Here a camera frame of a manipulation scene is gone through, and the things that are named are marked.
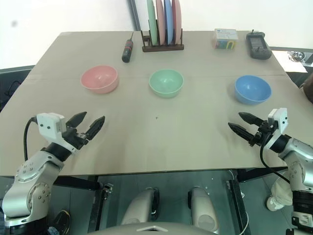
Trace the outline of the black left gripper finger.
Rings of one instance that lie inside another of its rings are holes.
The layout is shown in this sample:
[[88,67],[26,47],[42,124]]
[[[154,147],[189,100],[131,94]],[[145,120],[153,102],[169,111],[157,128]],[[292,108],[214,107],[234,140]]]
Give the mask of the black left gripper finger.
[[80,112],[72,116],[67,121],[67,127],[69,128],[76,128],[85,118],[87,112]]
[[101,130],[102,126],[105,122],[105,116],[102,116],[98,119],[96,119],[90,126],[87,132],[85,133],[87,140],[92,140],[98,132]]

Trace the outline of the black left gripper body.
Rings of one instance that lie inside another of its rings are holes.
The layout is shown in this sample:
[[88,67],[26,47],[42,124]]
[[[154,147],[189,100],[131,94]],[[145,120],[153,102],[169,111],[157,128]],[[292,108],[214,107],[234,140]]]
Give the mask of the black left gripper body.
[[80,150],[88,142],[87,135],[78,133],[76,128],[67,127],[66,131],[62,133],[61,146],[70,152]]

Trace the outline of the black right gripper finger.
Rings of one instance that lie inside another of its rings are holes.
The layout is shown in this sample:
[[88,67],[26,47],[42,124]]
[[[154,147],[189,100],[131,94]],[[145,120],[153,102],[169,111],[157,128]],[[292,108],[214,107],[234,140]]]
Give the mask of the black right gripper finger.
[[256,117],[255,115],[247,112],[239,112],[239,116],[248,124],[261,126],[264,120]]
[[249,133],[245,128],[235,123],[231,123],[231,122],[228,123],[228,126],[235,134],[237,134],[238,136],[246,140],[250,145],[255,144],[255,138],[254,138],[255,136]]

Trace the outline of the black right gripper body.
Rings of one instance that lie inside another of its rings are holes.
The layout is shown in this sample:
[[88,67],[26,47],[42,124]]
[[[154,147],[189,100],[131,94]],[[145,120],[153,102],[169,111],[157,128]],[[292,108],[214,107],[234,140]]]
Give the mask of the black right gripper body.
[[252,145],[265,146],[272,133],[273,125],[270,125],[267,120],[263,121],[252,139]]

